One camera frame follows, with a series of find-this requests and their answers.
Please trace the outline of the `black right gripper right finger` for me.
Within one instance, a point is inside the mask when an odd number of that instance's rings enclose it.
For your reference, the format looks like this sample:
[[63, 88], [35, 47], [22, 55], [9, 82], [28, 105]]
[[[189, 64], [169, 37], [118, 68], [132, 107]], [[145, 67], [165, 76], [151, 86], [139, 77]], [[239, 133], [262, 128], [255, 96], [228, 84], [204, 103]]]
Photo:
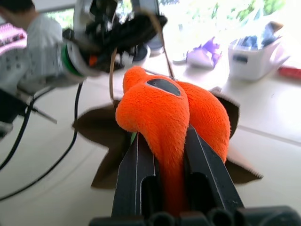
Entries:
[[192, 126], [186, 136], [185, 170], [191, 210], [236, 211], [244, 206], [223, 161]]

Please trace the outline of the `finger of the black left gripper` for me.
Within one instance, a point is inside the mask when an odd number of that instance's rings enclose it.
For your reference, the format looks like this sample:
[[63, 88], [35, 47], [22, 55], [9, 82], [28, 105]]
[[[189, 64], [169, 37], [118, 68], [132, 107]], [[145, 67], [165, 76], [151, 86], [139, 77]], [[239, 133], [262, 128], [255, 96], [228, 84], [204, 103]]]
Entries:
[[115, 26], [105, 34], [105, 49], [125, 50], [146, 43], [157, 35], [157, 31], [146, 15], [137, 15], [132, 20]]

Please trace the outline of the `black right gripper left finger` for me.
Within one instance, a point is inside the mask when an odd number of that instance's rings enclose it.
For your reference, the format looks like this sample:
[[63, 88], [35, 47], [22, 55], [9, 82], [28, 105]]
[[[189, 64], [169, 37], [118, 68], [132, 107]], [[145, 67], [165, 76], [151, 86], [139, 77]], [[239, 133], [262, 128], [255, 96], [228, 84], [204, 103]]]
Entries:
[[160, 211], [158, 161], [138, 133], [119, 166], [111, 215], [150, 217]]

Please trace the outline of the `brown paper bag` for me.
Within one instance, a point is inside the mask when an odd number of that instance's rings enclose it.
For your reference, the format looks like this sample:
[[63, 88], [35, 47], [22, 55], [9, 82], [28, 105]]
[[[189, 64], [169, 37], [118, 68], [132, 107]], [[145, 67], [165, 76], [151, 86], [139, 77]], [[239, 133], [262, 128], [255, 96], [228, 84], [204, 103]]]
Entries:
[[[208, 91], [218, 98], [228, 114], [231, 139], [239, 121], [239, 105], [219, 91]], [[128, 133], [133, 133], [121, 128], [116, 121], [116, 109], [121, 100], [113, 100], [110, 105], [91, 109], [81, 115], [73, 123], [73, 127], [78, 130], [82, 136], [90, 141], [106, 146], [109, 149], [92, 183], [92, 186], [95, 188], [106, 189], [115, 186], [114, 183], [110, 181], [110, 178], [121, 163], [122, 154], [127, 150], [129, 144]], [[223, 163], [226, 165], [230, 177], [236, 184], [246, 184], [262, 178], [261, 174], [247, 165], [245, 159], [240, 157], [239, 154], [230, 151], [229, 148], [227, 159], [223, 161]]]

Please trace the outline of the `orange plush toy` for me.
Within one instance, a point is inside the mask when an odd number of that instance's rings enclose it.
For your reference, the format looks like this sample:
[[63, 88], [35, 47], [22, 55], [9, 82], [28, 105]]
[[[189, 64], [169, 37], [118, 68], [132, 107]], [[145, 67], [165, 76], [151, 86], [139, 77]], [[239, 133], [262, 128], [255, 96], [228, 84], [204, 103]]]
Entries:
[[187, 129], [192, 126], [226, 161], [228, 114], [209, 91], [166, 76], [149, 75], [139, 66], [127, 70], [123, 89], [116, 121], [124, 130], [144, 136], [159, 163], [164, 210], [178, 216], [188, 209], [183, 166]]

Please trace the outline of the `purple and white cloth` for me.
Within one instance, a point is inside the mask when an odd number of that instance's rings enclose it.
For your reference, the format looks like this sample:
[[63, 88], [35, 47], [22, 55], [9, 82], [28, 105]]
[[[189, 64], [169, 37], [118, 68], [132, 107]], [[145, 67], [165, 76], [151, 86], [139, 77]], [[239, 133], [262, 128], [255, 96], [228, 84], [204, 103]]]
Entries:
[[215, 41], [213, 36], [205, 44], [201, 44], [187, 52], [186, 63], [188, 65], [214, 69], [222, 56], [220, 43]]

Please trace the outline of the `person in grey shirt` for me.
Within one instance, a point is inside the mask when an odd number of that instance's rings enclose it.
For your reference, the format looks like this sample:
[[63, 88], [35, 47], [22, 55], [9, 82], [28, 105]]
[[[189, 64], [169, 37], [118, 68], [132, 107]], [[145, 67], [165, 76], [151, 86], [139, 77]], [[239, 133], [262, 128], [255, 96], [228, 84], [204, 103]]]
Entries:
[[[14, 27], [26, 31], [27, 50], [43, 50], [63, 41], [61, 25], [56, 20], [40, 14], [32, 0], [0, 0], [0, 17]], [[22, 75], [0, 75], [0, 89], [13, 92], [19, 84], [27, 90], [46, 87], [45, 78], [28, 78], [25, 81], [21, 78]]]

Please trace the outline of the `pink patterned box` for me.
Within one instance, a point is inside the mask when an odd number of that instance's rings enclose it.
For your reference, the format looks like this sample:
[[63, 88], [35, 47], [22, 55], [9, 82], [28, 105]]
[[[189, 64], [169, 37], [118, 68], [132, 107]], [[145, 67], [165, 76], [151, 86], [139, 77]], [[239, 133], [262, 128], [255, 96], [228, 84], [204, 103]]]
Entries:
[[27, 33], [10, 23], [0, 24], [0, 55], [15, 48], [25, 48]]

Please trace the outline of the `dark robot body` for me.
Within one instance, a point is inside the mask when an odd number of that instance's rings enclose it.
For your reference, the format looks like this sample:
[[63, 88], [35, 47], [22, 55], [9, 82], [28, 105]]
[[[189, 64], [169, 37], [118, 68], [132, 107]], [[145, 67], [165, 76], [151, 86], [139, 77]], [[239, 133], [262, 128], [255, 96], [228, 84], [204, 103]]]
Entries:
[[25, 116], [28, 105], [0, 89], [0, 141], [12, 131], [17, 116]]

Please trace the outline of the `white plastic storage bin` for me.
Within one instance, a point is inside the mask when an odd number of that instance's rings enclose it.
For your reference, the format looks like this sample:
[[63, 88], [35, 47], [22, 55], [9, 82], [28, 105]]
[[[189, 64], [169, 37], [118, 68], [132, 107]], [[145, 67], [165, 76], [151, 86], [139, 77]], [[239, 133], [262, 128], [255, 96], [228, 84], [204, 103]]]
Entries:
[[257, 81], [277, 70], [289, 57], [282, 37], [263, 49], [241, 47], [233, 41], [228, 46], [229, 78]]

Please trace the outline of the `red flat object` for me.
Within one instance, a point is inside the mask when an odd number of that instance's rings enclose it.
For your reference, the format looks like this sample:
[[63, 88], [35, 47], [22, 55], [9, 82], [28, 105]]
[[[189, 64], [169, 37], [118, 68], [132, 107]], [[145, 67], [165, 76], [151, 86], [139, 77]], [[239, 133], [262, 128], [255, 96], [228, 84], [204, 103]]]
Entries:
[[291, 68], [291, 67], [280, 67], [278, 72], [281, 76], [294, 78], [294, 79], [301, 79], [301, 69], [298, 68]]

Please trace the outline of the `blue and brown toy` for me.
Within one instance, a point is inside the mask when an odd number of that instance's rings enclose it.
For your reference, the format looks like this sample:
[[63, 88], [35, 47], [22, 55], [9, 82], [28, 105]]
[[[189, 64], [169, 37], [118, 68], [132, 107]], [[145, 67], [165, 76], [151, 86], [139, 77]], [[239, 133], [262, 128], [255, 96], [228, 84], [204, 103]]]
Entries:
[[283, 24], [270, 21], [247, 25], [235, 45], [248, 50], [260, 50], [275, 42], [281, 36], [278, 32]]

